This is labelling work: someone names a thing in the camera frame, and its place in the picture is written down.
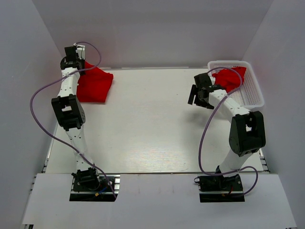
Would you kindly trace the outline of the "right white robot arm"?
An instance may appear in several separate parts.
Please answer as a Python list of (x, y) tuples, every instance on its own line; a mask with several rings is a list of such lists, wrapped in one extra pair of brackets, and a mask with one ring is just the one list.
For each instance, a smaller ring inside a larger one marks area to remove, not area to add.
[(211, 109), (202, 136), (205, 136), (209, 124), (216, 112), (221, 112), (230, 122), (229, 146), (230, 150), (224, 161), (217, 167), (214, 173), (204, 171), (199, 165), (200, 171), (209, 177), (216, 177), (215, 184), (220, 190), (227, 190), (233, 183), (232, 177), (245, 170), (246, 160), (265, 146), (264, 116), (259, 111), (250, 111), (238, 104), (224, 87), (212, 83), (207, 73), (194, 77), (188, 104)]

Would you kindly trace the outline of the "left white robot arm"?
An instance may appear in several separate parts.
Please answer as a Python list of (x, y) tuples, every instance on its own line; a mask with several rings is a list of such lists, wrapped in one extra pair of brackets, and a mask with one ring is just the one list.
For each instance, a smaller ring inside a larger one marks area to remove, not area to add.
[(88, 153), (84, 136), (85, 112), (77, 98), (78, 80), (85, 68), (85, 46), (74, 44), (66, 47), (66, 56), (61, 60), (60, 67), (63, 77), (60, 92), (51, 100), (59, 126), (61, 126), (74, 150), (76, 160), (76, 172), (72, 173), (77, 185), (96, 190), (100, 187), (101, 179), (97, 171), (91, 165), (94, 163)]

